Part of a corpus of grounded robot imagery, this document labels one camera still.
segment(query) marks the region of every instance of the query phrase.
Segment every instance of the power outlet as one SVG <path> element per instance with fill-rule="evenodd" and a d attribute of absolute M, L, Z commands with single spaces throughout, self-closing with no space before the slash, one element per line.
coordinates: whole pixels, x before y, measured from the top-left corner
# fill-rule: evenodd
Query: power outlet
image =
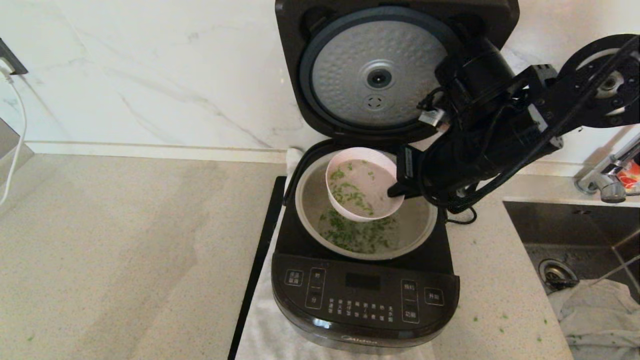
<path fill-rule="evenodd" d="M 27 74 L 27 68 L 15 57 L 15 55 L 11 52 L 9 47 L 2 41 L 0 38 L 0 58 L 5 58 L 9 61 L 11 66 L 15 69 L 11 75 L 24 75 Z"/>

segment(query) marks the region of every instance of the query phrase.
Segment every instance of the inner pot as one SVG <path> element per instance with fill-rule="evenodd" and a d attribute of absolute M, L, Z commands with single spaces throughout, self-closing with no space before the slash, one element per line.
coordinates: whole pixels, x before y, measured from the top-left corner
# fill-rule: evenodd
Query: inner pot
<path fill-rule="evenodd" d="M 393 259 L 422 245 L 438 218 L 437 208 L 422 197 L 405 200 L 391 217 L 375 222 L 356 223 L 337 214 L 324 176 L 337 153 L 313 162 L 296 187 L 298 218 L 308 233 L 331 251 L 369 261 Z M 395 161 L 395 156 L 386 155 Z"/>

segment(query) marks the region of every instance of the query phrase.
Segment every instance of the baseboard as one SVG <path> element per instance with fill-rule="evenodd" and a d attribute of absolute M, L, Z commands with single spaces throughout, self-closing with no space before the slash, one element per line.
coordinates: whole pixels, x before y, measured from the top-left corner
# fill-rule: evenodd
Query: baseboard
<path fill-rule="evenodd" d="M 285 163 L 286 150 L 155 146 L 113 143 L 28 142 L 37 154 L 121 156 L 179 160 Z"/>
<path fill-rule="evenodd" d="M 13 155 L 15 154 L 16 149 L 17 147 L 14 147 L 10 152 L 0 158 L 0 184 L 4 184 L 7 175 L 9 175 L 9 169 L 11 169 L 11 163 L 13 162 Z M 18 170 L 29 159 L 31 159 L 32 156 L 33 151 L 27 145 L 22 144 L 18 162 L 15 164 L 15 169 Z"/>
<path fill-rule="evenodd" d="M 521 169 L 518 174 L 575 177 L 583 173 L 585 168 L 591 169 L 593 165 L 538 160 Z"/>

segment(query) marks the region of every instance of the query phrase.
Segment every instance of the button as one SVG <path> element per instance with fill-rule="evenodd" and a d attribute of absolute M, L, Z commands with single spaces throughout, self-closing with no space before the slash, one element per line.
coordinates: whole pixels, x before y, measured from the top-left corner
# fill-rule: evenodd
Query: button
<path fill-rule="evenodd" d="M 418 287 L 413 280 L 402 280 L 402 298 L 403 300 L 418 300 Z"/>
<path fill-rule="evenodd" d="M 419 323 L 417 304 L 404 303 L 402 310 L 402 321 L 410 323 Z"/>
<path fill-rule="evenodd" d="M 290 286 L 302 286 L 302 279 L 305 272 L 302 270 L 287 270 L 284 283 Z"/>
<path fill-rule="evenodd" d="M 305 306 L 310 309 L 320 309 L 322 307 L 322 293 L 320 291 L 309 291 Z"/>
<path fill-rule="evenodd" d="M 322 288 L 324 286 L 324 269 L 311 268 L 311 287 Z"/>
<path fill-rule="evenodd" d="M 444 306 L 444 295 L 442 294 L 442 290 L 424 288 L 424 301 L 429 305 Z"/>

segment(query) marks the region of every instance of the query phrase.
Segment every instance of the display screen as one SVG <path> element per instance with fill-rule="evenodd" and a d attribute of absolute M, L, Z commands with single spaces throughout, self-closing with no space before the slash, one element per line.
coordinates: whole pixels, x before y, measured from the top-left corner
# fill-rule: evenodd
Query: display screen
<path fill-rule="evenodd" d="M 350 288 L 380 291 L 380 276 L 348 272 L 345 279 L 345 285 Z"/>

